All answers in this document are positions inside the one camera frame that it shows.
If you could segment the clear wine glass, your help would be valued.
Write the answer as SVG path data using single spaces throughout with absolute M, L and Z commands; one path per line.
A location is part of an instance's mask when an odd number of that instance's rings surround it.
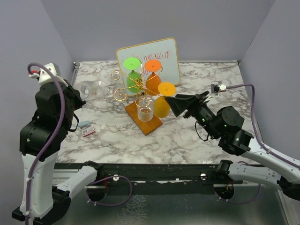
M 80 92 L 82 100 L 91 100 L 95 97 L 102 97 L 108 93 L 107 85 L 100 80 L 97 81 L 83 81 L 78 83 L 77 89 Z
M 127 95 L 127 87 L 123 81 L 123 75 L 125 73 L 119 69 L 111 70 L 107 79 L 112 84 L 112 95 L 117 101 L 125 101 L 128 97 Z
M 154 101 L 148 96 L 141 96 L 138 100 L 137 115 L 138 119 L 142 122 L 151 121 L 154 113 Z

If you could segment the yellow plastic wine glass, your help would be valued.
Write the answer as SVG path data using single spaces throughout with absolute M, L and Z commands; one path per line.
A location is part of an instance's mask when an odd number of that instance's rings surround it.
M 158 85 L 158 91 L 161 94 L 154 102 L 154 115 L 159 118 L 165 118 L 170 113 L 170 106 L 166 102 L 166 97 L 172 97 L 176 93 L 175 86 L 170 82 L 162 82 Z

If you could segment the orange plastic wine glass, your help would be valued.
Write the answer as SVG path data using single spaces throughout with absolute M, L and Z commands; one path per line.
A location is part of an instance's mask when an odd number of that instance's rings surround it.
M 149 95 L 159 94 L 158 86 L 162 82 L 159 74 L 162 71 L 162 64 L 158 60 L 149 60 L 145 63 L 145 70 L 151 72 L 146 80 L 146 91 Z

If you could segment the green plastic wine glass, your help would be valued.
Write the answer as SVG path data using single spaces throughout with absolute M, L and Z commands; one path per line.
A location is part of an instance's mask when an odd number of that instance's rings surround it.
M 124 75 L 124 82 L 130 97 L 136 95 L 139 91 L 137 80 L 141 78 L 142 66 L 142 62 L 135 57 L 129 57 L 123 62 L 123 67 L 129 71 L 128 74 Z

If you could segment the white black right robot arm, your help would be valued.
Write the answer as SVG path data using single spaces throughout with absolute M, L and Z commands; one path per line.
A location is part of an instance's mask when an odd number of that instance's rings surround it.
M 221 160 L 215 172 L 220 183 L 228 181 L 250 181 L 268 185 L 284 195 L 300 199 L 300 170 L 297 160 L 270 148 L 263 149 L 258 139 L 242 129 L 244 118 L 232 106 L 223 107 L 213 113 L 207 106 L 208 92 L 196 95 L 177 94 L 165 100 L 176 117 L 193 117 L 211 139 L 219 141 L 225 152 L 251 159 L 260 167 L 241 165 L 230 160 Z

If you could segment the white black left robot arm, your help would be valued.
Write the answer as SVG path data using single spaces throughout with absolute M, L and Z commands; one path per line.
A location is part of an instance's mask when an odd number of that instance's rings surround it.
M 86 102 L 67 81 L 59 83 L 64 96 L 64 117 L 60 128 L 60 93 L 54 82 L 41 85 L 35 95 L 37 110 L 30 123 L 20 131 L 20 152 L 24 165 L 21 205 L 12 218 L 27 225 L 52 225 L 62 219 L 71 200 L 88 184 L 98 185 L 104 174 L 101 165 L 84 163 L 78 172 L 54 186 L 54 166 L 62 141 L 72 131 L 74 111 Z

